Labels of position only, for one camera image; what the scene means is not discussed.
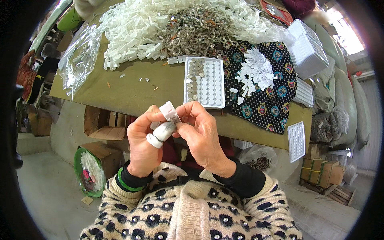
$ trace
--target red cloth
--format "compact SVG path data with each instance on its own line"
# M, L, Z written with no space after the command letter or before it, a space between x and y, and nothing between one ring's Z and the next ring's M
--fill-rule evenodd
M316 4L315 0L281 0L292 15L303 15L312 11Z
M27 53L21 60L19 71L17 72L16 83L24 87L24 92L22 98L28 100L28 96L32 91L33 81L37 75L31 67L28 65L29 58L35 54L35 51L32 50Z

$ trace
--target white plastic tray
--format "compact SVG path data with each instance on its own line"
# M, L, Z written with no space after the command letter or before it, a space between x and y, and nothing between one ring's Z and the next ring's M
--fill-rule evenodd
M293 163L305 155L304 122L298 122L288 127L289 157Z
M301 80L300 78L296 78L297 89L296 96L293 101L303 104L308 108L313 107L313 96L312 96L312 87Z
M184 74L184 103L190 99L188 97L187 76L190 70L192 59L201 59L203 63L204 77L196 77L196 96L197 101L207 109L222 109L225 107L224 101L224 69L223 60L216 58L187 57L185 59Z

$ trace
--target cardboard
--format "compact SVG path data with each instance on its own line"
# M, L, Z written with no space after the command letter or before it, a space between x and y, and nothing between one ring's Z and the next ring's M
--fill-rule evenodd
M303 166L301 167L300 178L308 181L311 173L313 161L311 159L304 159Z
M329 188L332 183L329 182L329 179L331 177L331 172L334 167L339 166L339 161L329 161L324 163L323 171L320 176L319 186Z
M331 171L331 176L329 178L329 183L331 184L341 184L343 181L345 172L345 166L335 166Z
M309 181L314 184L319 184L320 176L323 171L324 164L326 163L326 160L323 159L313 159L312 160L312 168L311 173L309 177Z
M350 60L347 56L344 56L345 63L347 64L347 70L351 75L355 74L358 70L357 65L354 63L354 61Z
M304 155L305 159L320 158L320 147L318 144L310 143L307 154Z
M113 149L103 142L90 142L80 145L100 159L104 174L107 179L113 177L124 165L124 158L121 150Z
M32 104L27 107L29 124L33 135L49 136L51 134L52 117L48 112L36 109Z
M110 114L108 110L86 106L84 113L84 133L88 137L105 140L123 140L129 125L128 118L122 121L122 126L109 126Z

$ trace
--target cream patterned sweater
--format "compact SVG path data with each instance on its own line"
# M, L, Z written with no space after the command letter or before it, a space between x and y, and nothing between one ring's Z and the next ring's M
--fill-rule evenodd
M161 163L153 173L154 181L139 192L125 192L115 178L110 178L103 192L100 216L82 231L80 239L302 239L284 192L267 175L256 196L240 200L207 170L199 177L213 182L190 180L182 186L151 191L162 182L187 175L167 163Z

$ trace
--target bracelet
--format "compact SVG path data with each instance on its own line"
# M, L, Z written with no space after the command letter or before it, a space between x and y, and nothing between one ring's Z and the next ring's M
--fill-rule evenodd
M144 189L145 186L134 188L134 187L129 187L125 182L123 182L123 180L121 179L121 172L122 172L123 168L124 168L124 167L121 167L121 168L119 169L119 171L118 171L118 180L119 180L120 184L121 184L125 189L127 189L127 190L129 190L129 191L131 191L131 192L138 192L138 191Z

